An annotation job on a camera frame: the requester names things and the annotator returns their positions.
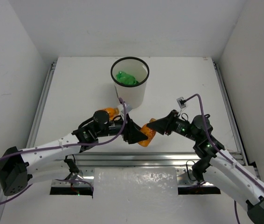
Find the green plastic bottle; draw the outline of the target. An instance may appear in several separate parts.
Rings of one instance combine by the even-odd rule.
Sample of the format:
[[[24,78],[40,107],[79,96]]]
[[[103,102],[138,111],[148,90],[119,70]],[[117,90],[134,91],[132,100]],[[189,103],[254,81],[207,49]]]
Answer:
[[[124,85],[136,85],[139,82],[135,78],[135,76],[130,75],[124,71],[119,71],[116,75],[116,80]]]

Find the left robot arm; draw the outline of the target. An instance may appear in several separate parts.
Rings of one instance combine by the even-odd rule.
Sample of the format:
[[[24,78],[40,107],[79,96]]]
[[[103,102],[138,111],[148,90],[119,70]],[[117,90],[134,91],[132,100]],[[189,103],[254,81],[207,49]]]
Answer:
[[[0,185],[4,195],[12,196],[23,190],[36,180],[35,172],[55,160],[62,159],[67,164],[66,174],[77,173],[74,161],[66,157],[100,146],[98,139],[107,136],[122,136],[128,144],[148,139],[128,114],[111,119],[107,111],[95,111],[76,130],[58,140],[35,148],[7,149],[0,159]]]

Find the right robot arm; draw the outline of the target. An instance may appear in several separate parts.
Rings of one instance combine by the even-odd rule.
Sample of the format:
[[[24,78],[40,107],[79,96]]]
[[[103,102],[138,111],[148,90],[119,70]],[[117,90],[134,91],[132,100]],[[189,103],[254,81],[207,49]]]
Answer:
[[[200,158],[192,166],[197,182],[209,182],[230,196],[247,212],[255,224],[264,224],[264,182],[244,168],[211,135],[213,127],[209,114],[197,115],[192,122],[181,119],[176,110],[148,124],[150,129],[164,135],[177,133],[195,142],[193,149]]]

